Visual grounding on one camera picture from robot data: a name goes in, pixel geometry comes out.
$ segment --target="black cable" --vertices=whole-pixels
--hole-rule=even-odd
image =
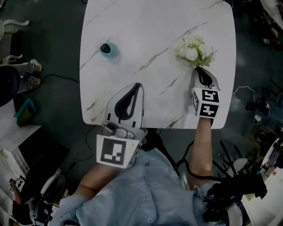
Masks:
[[[87,138],[88,138],[88,134],[92,131],[92,129],[93,129],[94,127],[96,127],[96,125],[92,126],[92,127],[90,128],[90,130],[87,131],[87,133],[86,133],[85,136],[84,136],[85,143],[87,144],[87,146],[88,146],[88,148],[89,148],[89,150],[90,150],[89,157],[84,158],[84,159],[80,159],[80,160],[77,160],[77,161],[73,162],[73,163],[69,166],[69,169],[68,169],[68,171],[67,171],[65,177],[68,175],[68,173],[70,172],[70,170],[71,170],[72,168],[74,168],[74,166],[76,165],[77,162],[83,162],[83,161],[86,161],[86,160],[89,160],[89,159],[92,158],[92,149],[91,149],[91,147],[90,147],[89,144],[88,144],[88,139],[87,139]]]
[[[185,162],[185,164],[186,164],[186,169],[187,169],[188,173],[191,174],[193,177],[196,177],[196,178],[202,179],[202,180],[223,181],[223,178],[219,178],[219,177],[213,177],[213,176],[199,176],[199,175],[193,174],[193,173],[190,171],[189,163],[187,162],[186,159],[184,160],[184,162]]]
[[[76,82],[76,83],[80,83],[79,81],[77,81],[77,80],[75,80],[75,79],[72,79],[72,78],[68,78],[68,77],[64,77],[64,76],[56,75],[56,74],[51,74],[51,75],[46,75],[46,76],[41,80],[41,84],[45,81],[46,78],[51,77],[51,76],[55,76],[55,77],[58,77],[58,78],[67,79],[67,80],[71,80],[71,81]]]
[[[223,178],[218,178],[218,177],[213,177],[213,176],[199,176],[199,175],[193,174],[193,173],[190,171],[189,163],[188,163],[187,160],[186,160],[186,156],[187,156],[187,153],[189,152],[190,147],[193,145],[193,143],[194,143],[194,141],[192,141],[192,142],[187,146],[187,149],[186,149],[185,154],[183,155],[182,159],[179,160],[179,161],[176,163],[176,167],[174,168],[174,170],[177,172],[177,174],[180,176],[180,174],[179,174],[179,172],[178,172],[178,168],[179,168],[179,166],[184,162],[185,165],[186,165],[187,172],[188,172],[189,174],[191,174],[193,177],[196,177],[196,178],[202,179],[202,180],[223,181]]]

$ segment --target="shirt sleeve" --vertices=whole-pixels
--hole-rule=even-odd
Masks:
[[[87,201],[88,199],[86,197],[80,195],[62,199],[59,203],[59,210],[53,217],[50,226],[63,226],[66,221],[79,223],[76,218],[76,211]]]

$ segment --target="white cable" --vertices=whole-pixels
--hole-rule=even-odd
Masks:
[[[253,91],[253,90],[252,90],[250,87],[248,87],[248,86],[245,86],[245,87],[238,87],[238,88],[236,89],[236,91],[232,93],[232,95],[234,95],[234,94],[238,91],[239,88],[249,88],[251,91]],[[255,93],[255,91],[253,91],[253,101],[256,102],[256,93]]]

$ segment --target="black chair leg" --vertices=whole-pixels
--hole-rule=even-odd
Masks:
[[[230,177],[230,175],[220,165],[218,165],[216,161],[213,160],[212,162],[226,177]]]
[[[271,81],[274,85],[276,85],[276,87],[277,87],[278,89],[281,90],[281,88],[280,88],[272,79],[270,79],[269,81]]]
[[[236,175],[237,175],[237,172],[236,172],[236,170],[235,170],[235,168],[234,168],[234,166],[233,166],[233,162],[231,161],[231,158],[230,158],[230,156],[229,156],[229,154],[228,154],[228,151],[226,150],[226,147],[224,146],[224,144],[223,144],[222,141],[220,141],[220,145],[222,146],[223,151],[224,151],[224,153],[225,153],[225,155],[226,155],[226,157],[227,157],[227,159],[228,159],[229,165],[230,165],[230,167],[232,168],[232,171],[233,171],[234,176],[236,176]]]
[[[234,148],[235,148],[235,150],[236,150],[238,156],[239,156],[240,158],[242,158],[243,156],[241,155],[241,153],[240,153],[238,147],[237,147],[236,145],[234,145]]]
[[[223,162],[224,162],[224,163],[226,163],[228,166],[230,166],[230,167],[231,167],[231,164],[230,164],[229,162],[227,162],[227,160],[226,160],[226,159],[223,159]]]
[[[274,94],[274,95],[276,96],[276,98],[277,98],[277,93],[276,93],[276,92],[274,92],[274,91],[272,91],[272,90],[270,90],[270,89],[267,89],[267,88],[263,88],[263,87],[261,87],[261,89],[264,90],[264,91],[266,91],[266,92],[269,92],[269,93]]]
[[[224,163],[223,163],[223,166],[224,166],[225,171],[227,171],[227,167],[226,167],[226,165]]]

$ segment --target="marble veining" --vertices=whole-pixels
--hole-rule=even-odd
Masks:
[[[90,105],[85,112],[89,111],[91,108],[93,108],[96,105],[96,102],[98,101],[99,97],[92,103],[92,105]]]
[[[103,108],[102,111],[101,111],[98,115],[96,115],[94,118],[92,118],[91,121],[92,121],[92,122],[95,121],[96,118],[97,118],[99,115],[102,115],[102,113],[103,113],[105,110],[106,110],[106,107]]]
[[[143,69],[146,69],[156,58],[158,58],[162,53],[164,53],[164,52],[165,52],[166,50],[168,50],[168,49],[169,49],[169,47],[166,48],[165,50],[163,50],[162,52],[160,52],[160,53],[158,53],[158,54],[155,54],[153,57],[151,57],[150,60],[149,60],[146,64],[142,65],[142,66],[140,67],[140,69],[138,69],[138,70],[135,72],[135,74],[137,74],[139,71],[141,71],[141,70],[143,70]]]
[[[112,4],[110,4],[108,7],[106,7],[101,13],[103,13],[105,10],[107,10],[109,7],[111,7],[112,5],[114,5],[114,4],[116,4],[117,2],[113,2]],[[98,17],[101,13],[99,13],[99,14],[96,14],[85,26],[84,26],[84,28],[87,26],[87,25],[89,25],[89,23],[91,22],[91,21],[93,21],[93,19],[95,19],[96,17]]]
[[[171,129],[171,128],[173,127],[173,125],[174,125],[176,122],[178,122],[179,120],[181,120],[184,116],[185,116],[185,115],[182,115],[182,117],[179,118],[179,119],[177,119],[177,120],[173,119],[173,122],[171,122],[170,125],[167,126],[166,128],[167,128],[167,129]]]
[[[174,79],[173,82],[171,82],[169,86],[167,86],[161,93],[159,93],[158,96],[162,95],[163,93],[166,92],[166,90],[167,90],[168,88],[172,87],[172,86],[174,85],[175,81],[177,81],[177,79],[178,79],[181,75],[179,75],[176,79]]]
[[[203,8],[203,9],[210,9],[210,8],[212,8],[213,6],[215,6],[216,4],[221,3],[221,2],[222,2],[222,0],[213,3],[213,4],[212,4],[210,7],[208,7],[208,8]]]
[[[108,42],[108,41],[110,41],[110,37],[105,39],[105,41],[103,41],[103,39],[101,39],[100,45],[96,47],[96,50],[93,52],[93,54],[90,56],[90,58],[88,58],[88,60],[86,62],[84,62],[83,65],[80,66],[80,69],[82,69],[94,57],[94,55],[96,55],[99,52],[99,48],[100,48],[101,44],[104,43],[104,42]]]
[[[180,37],[178,37],[178,38],[176,39],[176,41],[178,41],[180,38],[184,37],[185,35],[190,35],[193,31],[195,31],[196,29],[198,29],[198,27],[199,27],[200,25],[203,25],[203,24],[206,24],[206,23],[208,23],[208,22],[204,22],[204,23],[202,23],[202,24],[199,24],[199,25],[194,26],[193,28],[187,30],[184,34],[182,34]]]

